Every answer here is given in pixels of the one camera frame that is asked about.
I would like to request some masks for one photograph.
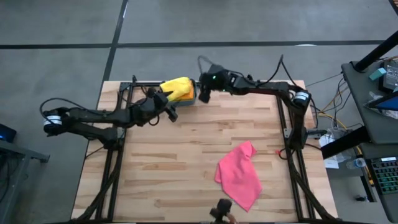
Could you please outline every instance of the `gray concrete floor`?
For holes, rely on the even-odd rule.
[[[121,2],[0,0],[0,44],[110,43]],[[382,40],[396,24],[388,0],[130,0],[119,42]],[[342,63],[359,60],[373,48],[118,49],[110,80],[130,80],[133,74],[140,80],[198,78],[200,54],[229,69],[267,78],[284,54],[293,78],[312,83],[339,73]],[[87,141],[71,134],[46,138],[38,108],[56,96],[94,108],[108,54],[109,49],[0,50],[0,123],[18,131],[16,144],[51,154],[48,164],[30,165],[13,223],[69,219]],[[397,48],[389,53],[397,54]],[[280,72],[276,79],[287,76]],[[319,108],[331,100],[338,80],[309,88]],[[352,98],[338,117],[346,125],[361,122]],[[320,124],[326,128],[330,122],[320,118]],[[340,218],[389,223],[380,203],[353,200],[364,193],[359,178],[331,179],[331,188]]]

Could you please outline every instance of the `pink cloth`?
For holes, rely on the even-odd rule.
[[[260,196],[260,180],[250,161],[257,151],[250,141],[235,147],[218,162],[215,181],[245,211],[249,211]]]

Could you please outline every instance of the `yellow sponge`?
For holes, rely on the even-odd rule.
[[[164,93],[173,91],[167,99],[169,101],[175,101],[191,91],[192,82],[188,77],[181,77],[160,84],[160,88]]]

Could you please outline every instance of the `wooden table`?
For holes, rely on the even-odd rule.
[[[304,86],[303,81],[296,83]],[[119,84],[104,83],[98,109],[114,109]],[[133,101],[142,97],[141,89],[136,88]],[[284,147],[275,96],[231,96],[213,92],[207,105],[197,100],[194,106],[177,108],[177,113],[175,123],[162,114],[155,127],[145,125],[128,129],[114,221],[214,220],[209,215],[210,208],[215,207],[220,198],[228,198],[221,185],[214,181],[216,165],[235,146],[247,140],[258,151],[252,162],[263,190],[249,212],[238,205],[233,205],[231,212],[240,222],[297,221],[287,162],[275,154],[275,150]],[[314,126],[310,109],[305,125],[307,128]],[[312,139],[308,143],[318,145]],[[87,153],[99,147],[101,144],[93,141]],[[303,157],[311,190],[336,217],[321,152],[306,147]],[[101,150],[85,161],[73,218],[85,210],[100,190],[105,158],[106,151]],[[301,191],[300,197],[305,217],[308,217]]]

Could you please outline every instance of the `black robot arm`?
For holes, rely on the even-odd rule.
[[[120,134],[117,128],[130,128],[134,125],[143,126],[159,114],[166,112],[174,122],[177,114],[174,107],[168,107],[167,95],[150,88],[146,98],[140,99],[126,109],[114,111],[87,110],[85,108],[55,108],[44,111],[44,131],[48,136],[62,133],[73,133],[87,139],[98,139],[105,149],[117,147]],[[86,123],[110,123],[112,128],[97,128]]]
[[[209,102],[212,90],[227,91],[232,95],[260,93],[278,96],[294,115],[293,129],[288,138],[289,147],[294,150],[304,148],[307,140],[304,116],[311,100],[311,94],[307,90],[287,82],[255,82],[250,76],[244,77],[215,64],[208,72],[200,75],[200,82],[199,99],[204,103]]]

